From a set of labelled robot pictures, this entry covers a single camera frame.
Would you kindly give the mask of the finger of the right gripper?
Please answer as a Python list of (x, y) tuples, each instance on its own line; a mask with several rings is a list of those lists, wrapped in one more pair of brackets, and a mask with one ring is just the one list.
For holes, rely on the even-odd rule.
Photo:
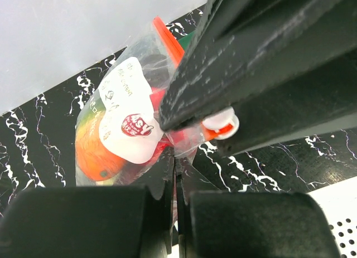
[(242, 104), (240, 126), (221, 155), (356, 127), (356, 50)]
[(160, 105), (179, 130), (356, 48), (356, 0), (207, 0)]

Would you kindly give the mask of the clear zip top bag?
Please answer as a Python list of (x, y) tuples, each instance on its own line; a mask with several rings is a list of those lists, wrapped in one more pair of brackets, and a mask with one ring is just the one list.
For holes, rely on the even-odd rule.
[[(75, 156), (77, 186), (131, 184), (158, 161), (151, 159), (159, 140), (168, 132), (162, 131), (158, 121), (154, 120), (149, 95), (151, 87), (167, 89), (183, 55), (184, 50), (159, 17), (123, 51), (84, 105), (76, 125), (88, 112), (104, 110), (99, 124), (100, 140), (128, 164), (114, 177), (95, 182), (80, 170)], [(234, 135), (239, 128), (239, 119), (229, 107), (194, 125), (200, 128), (201, 145)]]

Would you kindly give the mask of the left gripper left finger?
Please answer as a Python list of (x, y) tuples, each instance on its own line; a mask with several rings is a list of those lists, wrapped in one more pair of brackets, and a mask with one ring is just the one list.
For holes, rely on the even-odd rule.
[(167, 257), (174, 154), (132, 184), (21, 192), (1, 219), (2, 257)]

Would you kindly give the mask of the orange fake mango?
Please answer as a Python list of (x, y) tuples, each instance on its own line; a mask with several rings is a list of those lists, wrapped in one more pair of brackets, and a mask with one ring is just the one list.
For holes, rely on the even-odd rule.
[(92, 181), (106, 181), (128, 162), (110, 152), (101, 142), (99, 124), (105, 111), (90, 111), (78, 119), (75, 135), (76, 164)]

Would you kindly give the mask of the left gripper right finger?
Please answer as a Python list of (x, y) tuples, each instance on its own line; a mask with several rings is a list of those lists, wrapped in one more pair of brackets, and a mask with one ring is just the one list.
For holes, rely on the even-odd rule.
[(175, 161), (181, 257), (339, 257), (328, 221), (303, 193), (229, 193)]

